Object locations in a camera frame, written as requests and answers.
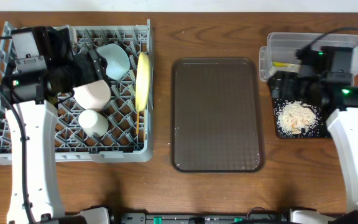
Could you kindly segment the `green snack wrapper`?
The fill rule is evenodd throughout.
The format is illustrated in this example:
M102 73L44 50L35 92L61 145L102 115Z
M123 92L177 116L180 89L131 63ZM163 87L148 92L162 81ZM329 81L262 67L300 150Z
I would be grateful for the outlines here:
M293 64L293 63L283 63L283 62L272 62L272 65L275 67L282 67L282 68L299 68L300 65Z

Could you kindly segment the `pink bowl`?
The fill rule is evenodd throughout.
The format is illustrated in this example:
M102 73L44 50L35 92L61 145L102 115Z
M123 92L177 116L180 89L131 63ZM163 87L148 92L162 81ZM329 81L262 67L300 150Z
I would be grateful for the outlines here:
M111 91L104 80L74 87L74 99L85 110L101 111L110 101Z

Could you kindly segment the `yellow plate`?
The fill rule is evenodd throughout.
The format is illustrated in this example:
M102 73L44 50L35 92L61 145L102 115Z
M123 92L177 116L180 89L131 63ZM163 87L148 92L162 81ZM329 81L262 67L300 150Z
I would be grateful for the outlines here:
M151 64L149 56L141 52L137 65L137 76L135 83L135 109L137 112L145 110L149 97Z

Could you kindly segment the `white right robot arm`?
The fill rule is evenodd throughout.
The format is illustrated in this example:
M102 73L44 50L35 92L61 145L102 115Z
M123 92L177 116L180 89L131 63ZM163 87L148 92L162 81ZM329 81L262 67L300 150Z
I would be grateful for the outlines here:
M346 187L347 213L333 223L358 223L358 87L352 74L304 76L278 71L267 83L273 98L302 101L321 109Z

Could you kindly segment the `light blue bowl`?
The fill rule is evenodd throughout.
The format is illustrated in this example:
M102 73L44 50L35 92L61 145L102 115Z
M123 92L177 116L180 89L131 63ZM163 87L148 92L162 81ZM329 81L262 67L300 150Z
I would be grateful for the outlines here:
M113 80L120 80L130 69L129 57L125 50L117 44L98 47L96 51L108 63L106 75Z

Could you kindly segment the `wooden chopstick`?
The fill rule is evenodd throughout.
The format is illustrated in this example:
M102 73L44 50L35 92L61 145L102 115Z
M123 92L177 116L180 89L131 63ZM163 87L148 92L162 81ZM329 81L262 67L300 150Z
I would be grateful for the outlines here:
M147 116L147 109L144 110L144 117L143 117L143 120L144 120L144 143L146 143L146 140L147 140L147 122L148 122L148 116Z
M136 117L136 135L139 135L139 128L140 128L140 111L137 112Z

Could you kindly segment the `small white green cup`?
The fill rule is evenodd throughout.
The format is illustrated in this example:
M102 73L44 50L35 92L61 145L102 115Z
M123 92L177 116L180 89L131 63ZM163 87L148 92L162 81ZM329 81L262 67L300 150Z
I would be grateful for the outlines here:
M102 137L109 127L108 120L94 110L84 110L80 113L78 121L88 136Z

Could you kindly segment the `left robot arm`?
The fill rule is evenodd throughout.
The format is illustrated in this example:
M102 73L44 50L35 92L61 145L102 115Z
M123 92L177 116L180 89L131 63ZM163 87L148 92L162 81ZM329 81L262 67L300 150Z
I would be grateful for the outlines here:
M109 223L106 207L66 215L55 162L57 95L106 76L96 51L66 58L11 60L0 85L12 146L12 193L7 223Z

